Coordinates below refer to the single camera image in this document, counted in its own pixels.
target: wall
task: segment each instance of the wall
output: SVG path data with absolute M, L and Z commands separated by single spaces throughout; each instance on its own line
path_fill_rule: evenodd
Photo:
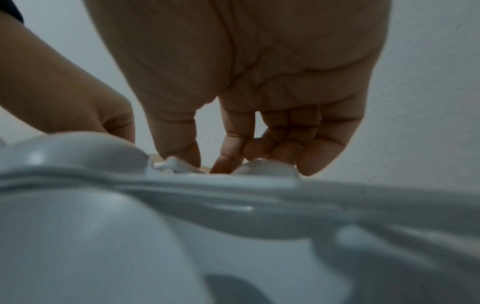
M 134 95 L 95 34 L 80 0 L 16 0 L 26 24 L 66 57 L 132 100 L 138 145 L 154 147 Z M 317 178 L 418 187 L 480 184 L 480 2 L 401 0 L 375 71 L 365 122 Z M 224 132 L 216 103 L 198 116 L 204 165 Z M 8 142 L 37 133 L 0 113 Z M 264 125 L 257 128 L 263 132 Z

